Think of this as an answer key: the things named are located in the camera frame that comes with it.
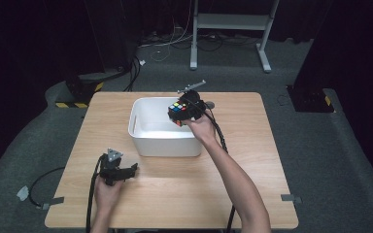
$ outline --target white plastic bin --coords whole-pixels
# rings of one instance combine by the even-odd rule
[[[197,156],[202,145],[188,126],[180,127],[168,117],[176,97],[137,99],[132,107],[128,132],[140,155],[161,157]]]

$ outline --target white metal stand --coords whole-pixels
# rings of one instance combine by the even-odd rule
[[[193,10],[193,34],[190,51],[190,69],[198,68],[198,50],[197,33],[198,28],[216,28],[216,29],[238,29],[238,30],[258,30],[264,31],[262,41],[256,44],[256,50],[262,63],[264,72],[270,73],[271,66],[265,54],[265,45],[268,41],[275,13],[277,12],[280,0],[274,0],[271,12],[268,16],[248,16],[248,15],[222,15],[222,14],[199,14],[198,0],[195,0]]]

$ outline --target rubik's cube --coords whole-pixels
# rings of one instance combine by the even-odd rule
[[[177,101],[168,107],[169,118],[178,126],[183,126],[182,120],[188,119],[187,105],[182,101]]]

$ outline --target hand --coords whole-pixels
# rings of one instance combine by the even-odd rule
[[[202,117],[197,120],[183,120],[183,123],[190,128],[195,138],[198,139],[202,144],[210,143],[216,140],[215,127],[206,115],[202,115]]]
[[[119,199],[120,188],[123,181],[116,182],[113,186],[105,184],[104,179],[97,177],[95,181],[95,201],[97,212],[110,214]]]

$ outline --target wooden tabletop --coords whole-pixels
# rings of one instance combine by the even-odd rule
[[[258,187],[272,228],[295,228],[294,206],[281,199],[281,194],[289,194],[288,184],[261,96],[253,92],[199,94],[204,101],[215,103],[214,116],[229,154]],[[85,227],[91,176],[99,156],[112,148],[124,153],[121,168],[138,163],[139,169],[121,189],[111,227],[225,228],[232,204],[205,149],[194,157],[145,157],[137,153],[128,134],[135,100],[179,96],[172,92],[96,93],[54,195],[64,197],[64,203],[51,206],[46,226]],[[93,204],[92,219],[95,211]],[[237,214],[232,226],[241,228]]]

